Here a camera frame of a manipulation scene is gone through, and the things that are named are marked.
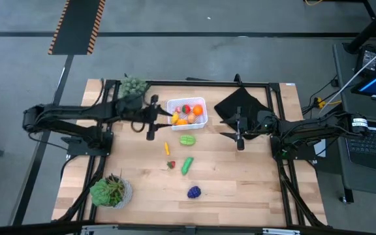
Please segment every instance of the green plant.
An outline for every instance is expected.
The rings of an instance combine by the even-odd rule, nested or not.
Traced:
[[[121,80],[121,97],[127,95],[141,95],[148,89],[146,81],[135,77],[126,77]]]
[[[96,206],[115,206],[123,200],[124,183],[120,177],[108,176],[99,180],[91,187],[89,192],[92,196],[92,203]]]

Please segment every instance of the wooden table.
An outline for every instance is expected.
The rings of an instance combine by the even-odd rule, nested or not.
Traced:
[[[302,119],[294,84],[280,84],[287,120]],[[91,105],[101,89],[98,80],[88,80],[82,105]],[[119,174],[129,180],[134,193],[123,209],[99,207],[96,222],[156,225],[207,225],[284,227],[285,216],[281,198],[277,165],[272,159],[268,136],[245,141],[245,150],[219,132],[232,132],[221,124],[214,106],[235,91],[236,87],[152,86],[146,97],[159,95],[166,107],[169,99],[203,97],[206,100],[208,122],[203,129],[156,132],[154,141],[146,140],[146,132],[135,133],[130,123],[115,123],[114,143],[106,160],[104,176]],[[263,88],[247,88],[248,92],[267,106]],[[274,109],[277,110],[273,94]],[[167,123],[165,117],[158,123]],[[79,121],[79,125],[94,125],[94,121]],[[181,146],[181,134],[193,134],[194,146]],[[170,146],[170,156],[164,142]],[[180,168],[186,157],[194,157],[187,175]],[[71,161],[65,168],[55,204],[53,219],[62,216],[82,191],[88,156]],[[169,170],[166,162],[176,161]],[[295,161],[300,194],[317,218],[326,223],[317,177],[305,161]],[[202,194],[187,198],[190,187],[197,185]],[[294,201],[290,196],[292,218],[297,223]],[[91,199],[87,201],[84,219],[89,217]]]

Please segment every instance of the black fabric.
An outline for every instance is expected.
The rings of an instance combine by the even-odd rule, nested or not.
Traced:
[[[269,108],[261,104],[258,99],[251,96],[244,87],[237,89],[234,93],[214,106],[214,109],[219,116],[225,120],[231,118],[236,113],[238,106],[241,106],[242,108],[242,117],[247,117],[247,126],[250,129],[257,121],[258,111],[271,111]],[[229,126],[237,131],[237,124],[230,124]],[[257,136],[246,134],[243,137],[247,140],[251,140]]]

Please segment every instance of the green toy cucumber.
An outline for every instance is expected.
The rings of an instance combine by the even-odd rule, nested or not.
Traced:
[[[191,163],[193,163],[193,161],[194,161],[193,157],[186,158],[185,162],[183,163],[182,169],[181,169],[183,176],[188,173],[189,167],[191,166]]]
[[[189,134],[181,135],[180,142],[186,146],[192,146],[195,144],[195,137]]]

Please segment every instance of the gray floor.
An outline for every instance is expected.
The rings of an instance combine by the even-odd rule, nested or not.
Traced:
[[[372,2],[376,10],[376,1]],[[0,0],[0,31],[53,31],[64,0]],[[301,0],[107,1],[101,31],[358,32],[370,21],[362,4]],[[22,111],[53,99],[65,56],[47,55],[51,38],[0,38],[0,226],[12,210],[35,143],[21,129]],[[75,56],[62,104],[80,104],[88,78],[182,80],[187,76],[294,82],[302,105],[336,74],[336,39],[98,38],[91,56]],[[321,95],[331,93],[327,88]],[[50,141],[61,144],[58,134]],[[25,223],[51,218],[65,152],[48,147]],[[340,176],[319,174],[330,225],[376,232],[376,195],[355,192],[356,203],[337,200]],[[141,234],[122,232],[122,234]]]

